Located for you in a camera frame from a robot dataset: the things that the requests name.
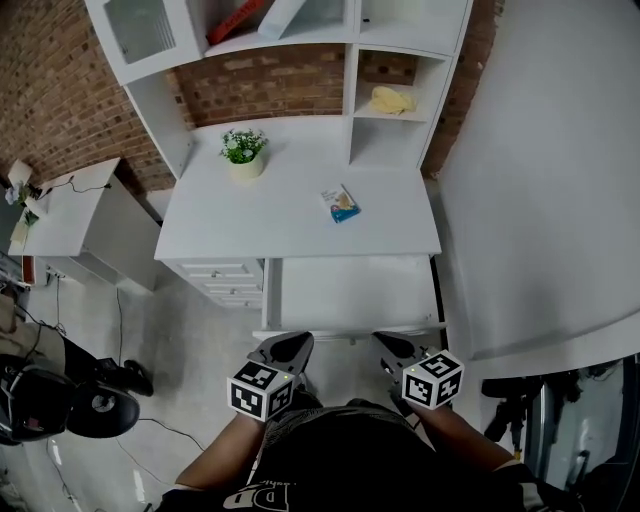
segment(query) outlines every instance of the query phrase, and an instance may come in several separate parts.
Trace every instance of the drawer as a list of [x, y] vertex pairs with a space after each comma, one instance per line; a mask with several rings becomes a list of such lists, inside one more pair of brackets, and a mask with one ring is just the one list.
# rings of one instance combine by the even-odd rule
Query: drawer
[[421, 334], [444, 327], [426, 254], [268, 259], [262, 300], [258, 339], [299, 330], [353, 339], [376, 330]]
[[204, 289], [205, 293], [213, 296], [238, 296], [238, 297], [253, 297], [257, 299], [262, 298], [262, 285], [255, 283], [216, 283], [206, 282], [201, 283], [200, 286]]
[[230, 297], [216, 297], [215, 302], [226, 308], [240, 308], [240, 309], [260, 309], [262, 307], [262, 298], [230, 298]]
[[194, 282], [262, 283], [262, 267], [257, 260], [189, 261], [177, 264], [180, 272]]

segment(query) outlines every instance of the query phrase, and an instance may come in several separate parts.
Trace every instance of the red book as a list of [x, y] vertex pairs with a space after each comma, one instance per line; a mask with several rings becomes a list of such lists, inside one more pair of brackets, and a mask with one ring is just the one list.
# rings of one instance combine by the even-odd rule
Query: red book
[[264, 4], [264, 0], [247, 0], [242, 7], [236, 9], [231, 16], [218, 25], [207, 35], [209, 44], [218, 44], [222, 41], [234, 28], [251, 16]]

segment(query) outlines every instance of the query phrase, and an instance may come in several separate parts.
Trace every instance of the brick wall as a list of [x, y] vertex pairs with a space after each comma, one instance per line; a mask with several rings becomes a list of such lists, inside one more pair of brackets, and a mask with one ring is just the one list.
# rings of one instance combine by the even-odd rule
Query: brick wall
[[495, 18], [504, 0], [475, 0], [469, 26], [438, 126], [422, 163], [422, 175], [436, 179], [471, 108], [496, 35]]
[[373, 83], [413, 85], [417, 67], [416, 55], [363, 50], [358, 59], [358, 77]]
[[83, 0], [0, 2], [0, 174], [36, 182], [121, 156], [134, 193], [174, 179], [116, 82]]
[[264, 117], [342, 114], [343, 44], [246, 50], [169, 73], [176, 101], [195, 126]]

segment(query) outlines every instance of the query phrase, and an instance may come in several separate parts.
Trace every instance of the white flower pot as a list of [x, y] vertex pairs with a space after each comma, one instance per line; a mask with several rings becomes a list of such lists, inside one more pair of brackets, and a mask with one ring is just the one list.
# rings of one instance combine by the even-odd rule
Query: white flower pot
[[246, 164], [234, 164], [229, 162], [229, 169], [231, 170], [231, 177], [234, 181], [244, 182], [251, 181], [262, 174], [264, 171], [264, 162], [260, 153]]

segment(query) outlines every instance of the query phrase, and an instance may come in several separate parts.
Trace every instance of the small book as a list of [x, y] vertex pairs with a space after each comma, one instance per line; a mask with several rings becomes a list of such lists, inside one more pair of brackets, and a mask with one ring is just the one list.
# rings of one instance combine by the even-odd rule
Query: small book
[[336, 224], [360, 213], [360, 208], [342, 185], [339, 188], [322, 192], [322, 199]]

